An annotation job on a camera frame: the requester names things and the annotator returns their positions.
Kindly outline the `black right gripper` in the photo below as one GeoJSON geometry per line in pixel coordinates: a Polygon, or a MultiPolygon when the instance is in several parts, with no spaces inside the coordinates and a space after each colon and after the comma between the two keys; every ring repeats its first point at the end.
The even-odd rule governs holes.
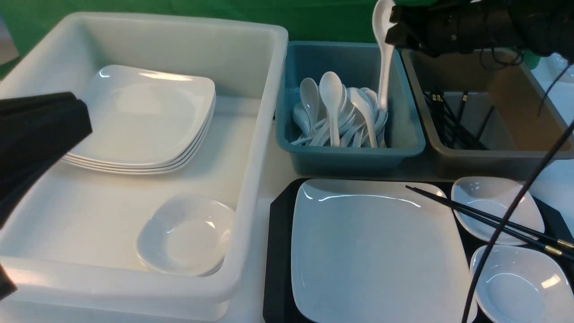
{"type": "Polygon", "coordinates": [[[520,47],[521,36],[506,0],[439,0],[430,5],[396,4],[385,42],[429,57],[520,47]]]}

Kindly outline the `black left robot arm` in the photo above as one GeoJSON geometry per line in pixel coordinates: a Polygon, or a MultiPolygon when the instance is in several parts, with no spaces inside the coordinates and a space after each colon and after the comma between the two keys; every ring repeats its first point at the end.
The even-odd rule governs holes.
{"type": "Polygon", "coordinates": [[[0,101],[0,225],[30,188],[92,133],[87,104],[72,92],[0,101]]]}

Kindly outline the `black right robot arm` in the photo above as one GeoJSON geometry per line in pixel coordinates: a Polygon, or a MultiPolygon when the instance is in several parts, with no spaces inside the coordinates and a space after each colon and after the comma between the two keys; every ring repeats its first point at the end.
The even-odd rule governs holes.
{"type": "Polygon", "coordinates": [[[573,60],[571,0],[439,0],[392,8],[385,42],[429,57],[515,48],[573,60]]]}

